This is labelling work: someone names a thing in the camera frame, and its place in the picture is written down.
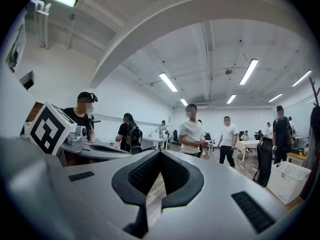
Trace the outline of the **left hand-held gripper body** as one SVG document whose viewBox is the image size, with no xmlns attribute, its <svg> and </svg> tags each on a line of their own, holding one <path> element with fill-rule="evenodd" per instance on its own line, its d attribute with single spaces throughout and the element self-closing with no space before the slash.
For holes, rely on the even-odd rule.
<svg viewBox="0 0 320 240">
<path fill-rule="evenodd" d="M 49 102 L 41 107 L 26 134 L 45 154 L 54 156 L 63 143 L 79 146 L 87 141 L 86 127 Z"/>
</svg>

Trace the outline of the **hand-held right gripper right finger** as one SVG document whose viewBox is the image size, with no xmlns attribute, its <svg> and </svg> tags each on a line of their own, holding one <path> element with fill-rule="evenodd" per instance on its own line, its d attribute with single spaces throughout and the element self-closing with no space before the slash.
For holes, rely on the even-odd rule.
<svg viewBox="0 0 320 240">
<path fill-rule="evenodd" d="M 258 232 L 232 195 L 249 195 L 273 222 L 287 215 L 269 191 L 235 169 L 176 151 L 176 156 L 203 174 L 200 193 L 186 206 L 165 208 L 147 233 L 147 240 L 252 240 Z"/>
</svg>

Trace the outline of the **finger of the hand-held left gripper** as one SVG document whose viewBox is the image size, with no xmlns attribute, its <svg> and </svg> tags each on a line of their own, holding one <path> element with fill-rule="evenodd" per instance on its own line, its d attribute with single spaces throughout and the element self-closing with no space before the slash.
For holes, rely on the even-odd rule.
<svg viewBox="0 0 320 240">
<path fill-rule="evenodd" d="M 89 145 L 89 147 L 92 150 L 99 151 L 99 152 L 126 153 L 125 150 L 118 149 L 118 148 L 115 148 L 115 147 L 105 146 L 105 145 L 99 145 L 99 144 L 92 144 L 92 145 Z"/>
<path fill-rule="evenodd" d="M 100 159 L 100 160 L 115 160 L 120 158 L 130 157 L 132 154 L 123 150 L 112 149 L 111 151 L 100 151 L 100 150 L 93 150 L 89 148 L 82 148 L 79 152 L 72 151 L 72 150 L 63 150 L 64 153 L 71 153 L 75 155 L 79 155 L 85 158 L 91 159 Z"/>
</svg>

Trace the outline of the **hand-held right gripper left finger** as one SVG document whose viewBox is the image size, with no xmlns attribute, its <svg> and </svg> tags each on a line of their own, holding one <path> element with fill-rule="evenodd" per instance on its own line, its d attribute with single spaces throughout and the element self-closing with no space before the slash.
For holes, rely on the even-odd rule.
<svg viewBox="0 0 320 240">
<path fill-rule="evenodd" d="M 23 139 L 2 139 L 1 181 L 9 201 L 41 240 L 161 240 L 145 205 L 124 203 L 112 186 L 123 159 L 63 167 Z"/>
</svg>

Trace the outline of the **long white desk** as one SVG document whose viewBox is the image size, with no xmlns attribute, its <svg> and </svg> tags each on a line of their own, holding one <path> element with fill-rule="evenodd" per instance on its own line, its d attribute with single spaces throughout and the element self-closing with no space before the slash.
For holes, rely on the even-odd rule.
<svg viewBox="0 0 320 240">
<path fill-rule="evenodd" d="M 152 138 L 150 136 L 145 136 L 142 138 L 142 140 L 155 143 L 155 146 L 154 146 L 155 150 L 159 149 L 159 143 L 164 143 L 165 150 L 168 149 L 168 145 L 169 145 L 168 138 Z"/>
</svg>

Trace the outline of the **table with pale cloth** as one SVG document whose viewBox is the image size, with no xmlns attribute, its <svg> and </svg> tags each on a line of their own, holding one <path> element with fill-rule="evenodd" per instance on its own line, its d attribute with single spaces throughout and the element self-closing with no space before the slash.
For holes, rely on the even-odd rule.
<svg viewBox="0 0 320 240">
<path fill-rule="evenodd" d="M 236 148 L 236 157 L 238 157 L 239 153 L 242 154 L 242 162 L 245 161 L 246 151 L 247 149 L 256 149 L 258 146 L 259 140 L 247 140 L 247 141 L 238 141 L 235 145 Z"/>
</svg>

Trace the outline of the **black office chair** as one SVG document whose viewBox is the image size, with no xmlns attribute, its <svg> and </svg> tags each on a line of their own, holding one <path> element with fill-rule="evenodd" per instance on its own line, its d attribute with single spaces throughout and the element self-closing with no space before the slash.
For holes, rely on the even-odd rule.
<svg viewBox="0 0 320 240">
<path fill-rule="evenodd" d="M 273 162 L 273 141 L 271 138 L 263 136 L 257 145 L 258 167 L 253 176 L 253 181 L 262 187 L 266 187 L 271 175 Z"/>
</svg>

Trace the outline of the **white plastic storage box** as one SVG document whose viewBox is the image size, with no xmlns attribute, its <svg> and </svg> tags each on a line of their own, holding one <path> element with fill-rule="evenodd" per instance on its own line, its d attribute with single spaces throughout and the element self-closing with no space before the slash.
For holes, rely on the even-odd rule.
<svg viewBox="0 0 320 240">
<path fill-rule="evenodd" d="M 311 170 L 288 161 L 271 166 L 266 188 L 284 205 L 298 198 L 310 176 Z"/>
</svg>

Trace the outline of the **yellow side table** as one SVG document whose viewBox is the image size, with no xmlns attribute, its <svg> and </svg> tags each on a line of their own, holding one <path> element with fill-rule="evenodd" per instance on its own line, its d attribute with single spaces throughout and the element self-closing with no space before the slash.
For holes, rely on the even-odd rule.
<svg viewBox="0 0 320 240">
<path fill-rule="evenodd" d="M 286 161 L 303 165 L 307 158 L 308 151 L 304 148 L 292 148 L 286 152 Z"/>
</svg>

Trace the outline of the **white ceiling pipes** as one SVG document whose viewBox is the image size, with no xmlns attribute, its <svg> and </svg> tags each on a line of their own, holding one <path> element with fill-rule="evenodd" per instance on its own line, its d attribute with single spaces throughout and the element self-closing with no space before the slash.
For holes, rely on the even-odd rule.
<svg viewBox="0 0 320 240">
<path fill-rule="evenodd" d="M 41 48 L 49 49 L 48 21 L 52 4 L 45 4 L 42 0 L 30 0 L 29 5 L 34 7 L 31 11 L 39 45 Z"/>
</svg>

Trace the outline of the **group of ceiling tube lights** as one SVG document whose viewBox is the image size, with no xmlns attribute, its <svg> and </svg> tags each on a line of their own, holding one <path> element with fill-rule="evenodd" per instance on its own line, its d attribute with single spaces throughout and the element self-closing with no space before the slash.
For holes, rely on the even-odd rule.
<svg viewBox="0 0 320 240">
<path fill-rule="evenodd" d="M 252 73 L 254 72 L 255 68 L 257 67 L 258 64 L 258 60 L 257 59 L 252 59 L 241 79 L 241 81 L 239 82 L 239 85 L 244 86 L 246 84 L 246 82 L 249 80 L 250 76 L 252 75 Z M 295 87 L 297 86 L 299 83 L 301 83 L 307 76 L 309 76 L 312 73 L 311 70 L 307 70 L 306 73 L 301 76 L 295 83 L 293 83 L 291 86 Z M 173 85 L 173 83 L 170 81 L 170 79 L 168 78 L 168 76 L 165 73 L 160 73 L 159 77 L 165 82 L 165 84 L 173 91 L 173 92 L 177 92 L 177 88 Z M 227 104 L 232 103 L 232 101 L 235 99 L 237 95 L 236 94 L 232 94 L 230 96 L 230 98 L 227 101 Z"/>
</svg>

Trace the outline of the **black wall-mounted box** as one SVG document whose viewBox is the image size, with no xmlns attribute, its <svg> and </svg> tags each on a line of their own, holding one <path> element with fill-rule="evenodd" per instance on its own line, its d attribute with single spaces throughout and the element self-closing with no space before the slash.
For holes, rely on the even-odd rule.
<svg viewBox="0 0 320 240">
<path fill-rule="evenodd" d="M 30 71 L 23 76 L 19 82 L 23 85 L 26 90 L 29 90 L 34 85 L 34 72 Z"/>
</svg>

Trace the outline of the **wall poster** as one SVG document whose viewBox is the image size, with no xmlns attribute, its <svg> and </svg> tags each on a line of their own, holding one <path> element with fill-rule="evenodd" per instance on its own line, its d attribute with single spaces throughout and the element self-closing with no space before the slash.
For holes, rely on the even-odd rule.
<svg viewBox="0 0 320 240">
<path fill-rule="evenodd" d="M 19 67 L 26 42 L 26 28 L 23 22 L 11 35 L 8 43 L 9 50 L 5 58 L 5 63 L 13 73 Z"/>
</svg>

